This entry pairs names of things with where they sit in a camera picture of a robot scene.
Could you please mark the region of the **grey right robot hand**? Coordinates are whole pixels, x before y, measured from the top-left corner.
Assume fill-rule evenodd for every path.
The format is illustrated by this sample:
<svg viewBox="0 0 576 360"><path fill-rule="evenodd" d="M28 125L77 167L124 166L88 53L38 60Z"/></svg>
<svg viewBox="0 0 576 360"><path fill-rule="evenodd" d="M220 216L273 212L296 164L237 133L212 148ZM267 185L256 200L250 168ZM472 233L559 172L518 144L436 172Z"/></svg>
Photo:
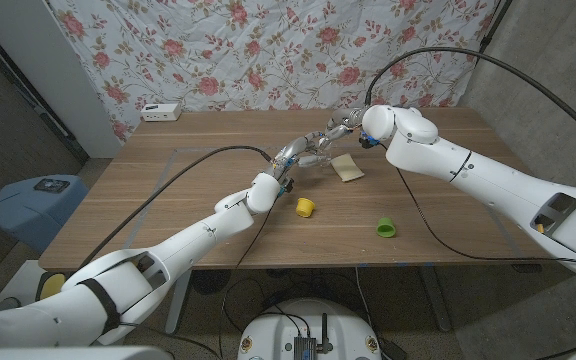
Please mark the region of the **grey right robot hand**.
<svg viewBox="0 0 576 360"><path fill-rule="evenodd" d="M366 108L344 108L335 110L326 125L326 130L319 141L319 150L327 150L330 145L362 126Z"/></svg>

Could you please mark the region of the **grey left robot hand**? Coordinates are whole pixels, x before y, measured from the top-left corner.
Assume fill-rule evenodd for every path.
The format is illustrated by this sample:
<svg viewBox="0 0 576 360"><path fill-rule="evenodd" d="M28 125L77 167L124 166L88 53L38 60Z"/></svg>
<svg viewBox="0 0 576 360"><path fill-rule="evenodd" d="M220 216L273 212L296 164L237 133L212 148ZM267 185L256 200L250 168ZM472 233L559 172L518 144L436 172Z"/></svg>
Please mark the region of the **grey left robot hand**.
<svg viewBox="0 0 576 360"><path fill-rule="evenodd" d="M294 167L312 167L330 161L330 150L319 150L322 132L311 132L298 137L283 147L274 157L267 173L282 182L289 170Z"/></svg>

